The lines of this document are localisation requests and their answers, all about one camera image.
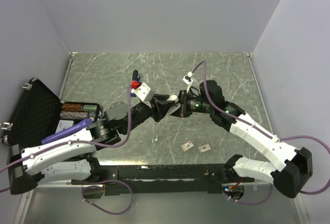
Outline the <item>white stapler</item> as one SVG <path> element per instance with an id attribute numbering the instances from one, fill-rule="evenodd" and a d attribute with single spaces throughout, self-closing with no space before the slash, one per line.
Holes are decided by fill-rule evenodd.
<path id="1" fill-rule="evenodd" d="M 166 99 L 166 102 L 170 106 L 169 109 L 167 110 L 167 115 L 171 115 L 180 109 L 180 102 L 176 95 L 170 95 Z"/>

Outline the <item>blue black stapler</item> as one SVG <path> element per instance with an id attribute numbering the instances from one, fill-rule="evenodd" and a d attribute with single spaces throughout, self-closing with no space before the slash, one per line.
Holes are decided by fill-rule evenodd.
<path id="1" fill-rule="evenodd" d="M 138 70 L 134 70 L 133 74 L 132 74 L 132 81 L 131 81 L 131 91 L 130 91 L 130 96 L 135 98 L 136 94 L 135 94 L 135 90 L 137 88 L 139 88 L 141 85 L 140 82 L 140 75 L 139 75 L 139 71 Z"/>

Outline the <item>small white staple box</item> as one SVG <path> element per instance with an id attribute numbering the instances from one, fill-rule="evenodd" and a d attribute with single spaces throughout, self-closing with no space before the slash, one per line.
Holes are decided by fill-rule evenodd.
<path id="1" fill-rule="evenodd" d="M 207 152 L 207 151 L 211 150 L 211 147 L 210 147 L 210 145 L 207 143 L 207 144 L 205 144 L 205 145 L 199 146 L 199 147 L 198 147 L 198 150 L 199 150 L 200 153 L 204 153 L 204 152 Z"/>

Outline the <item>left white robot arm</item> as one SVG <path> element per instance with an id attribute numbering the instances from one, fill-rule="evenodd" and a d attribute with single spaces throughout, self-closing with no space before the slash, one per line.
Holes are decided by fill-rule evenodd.
<path id="1" fill-rule="evenodd" d="M 178 97 L 175 95 L 154 94 L 151 97 L 141 97 L 135 106 L 116 102 L 104 112 L 101 119 L 78 131 L 63 130 L 56 140 L 31 148 L 12 146 L 6 167 L 10 193 L 19 195 L 40 184 L 53 181 L 79 180 L 97 183 L 102 177 L 102 171 L 96 158 L 75 162 L 70 159 L 93 153 L 97 149 L 121 147 L 126 141 L 121 140 L 119 135 L 129 138 L 130 132 L 148 118 L 159 122 L 176 112 L 179 107 Z"/>

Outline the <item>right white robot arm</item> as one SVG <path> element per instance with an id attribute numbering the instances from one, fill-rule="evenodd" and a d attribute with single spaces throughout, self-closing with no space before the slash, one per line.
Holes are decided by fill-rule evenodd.
<path id="1" fill-rule="evenodd" d="M 208 114 L 211 120 L 227 132 L 246 141 L 267 162 L 256 161 L 243 155 L 233 155 L 227 162 L 225 176 L 235 182 L 240 178 L 254 178 L 271 183 L 288 198 L 295 198 L 312 176 L 312 154 L 298 149 L 271 134 L 242 108 L 225 100 L 222 89 L 214 80 L 200 83 L 200 94 L 191 92 L 194 78 L 185 76 L 187 89 L 178 95 L 180 108 L 174 116 L 189 117 L 193 113 Z"/>

